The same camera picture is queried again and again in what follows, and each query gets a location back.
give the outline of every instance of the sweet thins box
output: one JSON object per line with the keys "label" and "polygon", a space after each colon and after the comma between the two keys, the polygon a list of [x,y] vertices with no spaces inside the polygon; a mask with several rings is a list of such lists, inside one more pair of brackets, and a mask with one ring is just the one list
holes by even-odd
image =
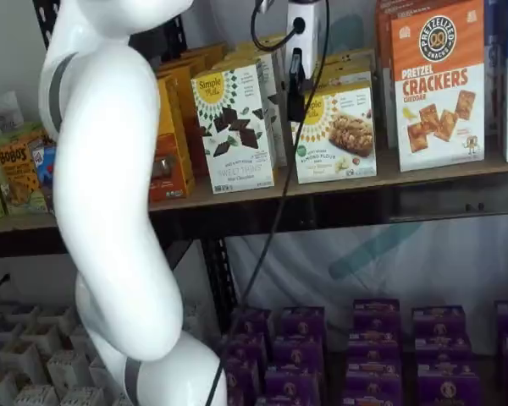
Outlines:
{"label": "sweet thins box", "polygon": [[452,337],[416,337],[414,342],[418,361],[465,361],[472,358],[467,335]]}
{"label": "sweet thins box", "polygon": [[417,387],[420,406],[482,404],[480,378],[469,364],[420,364]]}
{"label": "sweet thins box", "polygon": [[412,309],[412,324],[417,336],[467,334],[465,311],[461,306]]}
{"label": "sweet thins box", "polygon": [[483,1],[391,20],[400,170],[483,160]]}
{"label": "sweet thins box", "polygon": [[213,193],[274,186],[276,157],[262,64],[235,61],[191,83]]}
{"label": "sweet thins box", "polygon": [[354,329],[400,332],[399,300],[356,299],[353,304]]}

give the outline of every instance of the yellow box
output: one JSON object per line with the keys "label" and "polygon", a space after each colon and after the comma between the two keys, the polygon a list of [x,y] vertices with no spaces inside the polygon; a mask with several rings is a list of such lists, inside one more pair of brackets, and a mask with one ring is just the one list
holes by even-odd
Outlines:
{"label": "yellow box", "polygon": [[227,51],[227,44],[225,42],[219,42],[218,44],[212,44],[206,47],[187,49],[186,51],[182,52],[181,58],[189,58],[191,56],[197,56],[200,54],[206,55],[207,67],[211,68],[215,63],[218,63],[224,59],[224,55]]}

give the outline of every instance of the purple snack box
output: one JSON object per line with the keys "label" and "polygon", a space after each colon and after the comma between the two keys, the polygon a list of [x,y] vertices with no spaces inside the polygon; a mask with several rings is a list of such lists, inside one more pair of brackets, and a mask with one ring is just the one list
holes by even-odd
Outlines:
{"label": "purple snack box", "polygon": [[399,362],[350,362],[346,367],[345,389],[370,393],[388,393],[401,399]]}
{"label": "purple snack box", "polygon": [[364,358],[371,361],[399,359],[400,346],[394,332],[383,334],[351,332],[348,335],[346,355],[350,358]]}
{"label": "purple snack box", "polygon": [[326,343],[325,309],[323,307],[285,307],[280,317],[282,334],[321,337]]}
{"label": "purple snack box", "polygon": [[412,323],[417,336],[467,334],[465,311],[461,306],[412,309]]}
{"label": "purple snack box", "polygon": [[417,385],[420,406],[481,404],[480,379],[467,363],[419,364]]}
{"label": "purple snack box", "polygon": [[357,330],[400,332],[399,300],[356,299],[353,327]]}
{"label": "purple snack box", "polygon": [[270,365],[265,372],[265,392],[270,396],[301,398],[320,406],[317,372],[308,366]]}
{"label": "purple snack box", "polygon": [[224,361],[226,382],[231,390],[240,389],[245,406],[252,406],[260,394],[260,381],[255,360],[228,357]]}
{"label": "purple snack box", "polygon": [[416,337],[414,342],[417,362],[468,361],[472,346],[468,336]]}
{"label": "purple snack box", "polygon": [[400,397],[388,393],[344,391],[340,406],[401,406]]}

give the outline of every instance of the brand logo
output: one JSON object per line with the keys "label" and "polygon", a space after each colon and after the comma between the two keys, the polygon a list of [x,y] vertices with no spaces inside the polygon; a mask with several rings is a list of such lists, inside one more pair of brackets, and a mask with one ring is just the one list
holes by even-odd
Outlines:
{"label": "brand logo", "polygon": [[440,393],[442,393],[442,396],[444,396],[446,399],[452,399],[457,394],[456,385],[454,385],[453,382],[444,382],[440,386]]}
{"label": "brand logo", "polygon": [[422,28],[420,51],[430,62],[444,61],[456,46],[457,32],[453,21],[444,15],[432,17]]}

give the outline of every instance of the orange box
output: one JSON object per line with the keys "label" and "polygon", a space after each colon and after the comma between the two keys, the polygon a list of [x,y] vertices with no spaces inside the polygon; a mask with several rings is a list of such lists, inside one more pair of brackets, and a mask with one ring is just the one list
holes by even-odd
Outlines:
{"label": "orange box", "polygon": [[483,160],[483,0],[417,3],[390,30],[401,171]]}
{"label": "orange box", "polygon": [[224,59],[224,55],[228,51],[228,46],[225,42],[219,42],[218,44],[208,45],[206,47],[187,49],[182,52],[181,58],[189,58],[191,56],[206,55],[207,56],[207,68],[211,68],[215,63],[220,62]]}

